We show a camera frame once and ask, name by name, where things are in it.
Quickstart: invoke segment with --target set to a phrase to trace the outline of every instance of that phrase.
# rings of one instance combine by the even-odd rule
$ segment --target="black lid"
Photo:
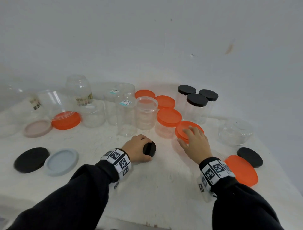
[[[206,97],[197,94],[197,93],[191,93],[187,96],[187,102],[198,107],[204,107],[206,106],[208,100]]]
[[[156,144],[154,142],[145,144],[142,152],[145,155],[149,155],[149,156],[153,157],[156,152]]]
[[[178,87],[178,92],[184,95],[189,95],[191,93],[196,93],[197,90],[194,87],[187,86],[187,85],[180,85]]]
[[[216,101],[218,100],[219,95],[211,90],[200,90],[199,94],[203,95],[209,101]]]
[[[33,148],[22,153],[14,162],[14,168],[21,173],[30,173],[40,169],[49,157],[46,148]]]
[[[237,155],[245,159],[248,163],[252,165],[254,168],[259,168],[263,165],[263,160],[259,154],[249,148],[239,148]]]

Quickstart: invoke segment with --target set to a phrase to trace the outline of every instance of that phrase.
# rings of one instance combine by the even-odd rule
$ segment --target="hand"
[[[145,144],[151,142],[151,139],[140,134],[138,136],[133,136],[121,149],[128,154],[131,162],[149,162],[152,161],[152,157],[144,155],[143,147]]]
[[[181,139],[178,139],[178,142],[189,158],[200,164],[206,158],[212,157],[208,139],[201,130],[189,126],[189,129],[183,129],[183,132],[188,136],[189,145]]]

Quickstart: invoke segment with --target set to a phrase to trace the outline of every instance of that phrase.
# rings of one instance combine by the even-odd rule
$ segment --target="right hand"
[[[188,136],[189,145],[182,139],[178,139],[178,142],[189,158],[199,165],[206,158],[212,157],[208,139],[201,130],[189,126],[189,129],[183,129],[183,132]]]

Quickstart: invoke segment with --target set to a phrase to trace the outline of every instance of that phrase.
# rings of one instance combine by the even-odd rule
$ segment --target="left hand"
[[[140,134],[133,136],[131,140],[125,143],[121,149],[123,149],[129,156],[129,160],[133,162],[149,162],[152,161],[152,157],[144,155],[143,147],[147,143],[151,143],[152,140],[146,136]]]

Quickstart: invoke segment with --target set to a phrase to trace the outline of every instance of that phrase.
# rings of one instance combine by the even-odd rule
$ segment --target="pink lid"
[[[52,128],[50,120],[38,120],[28,124],[23,130],[23,135],[29,138],[41,137],[51,131]]]

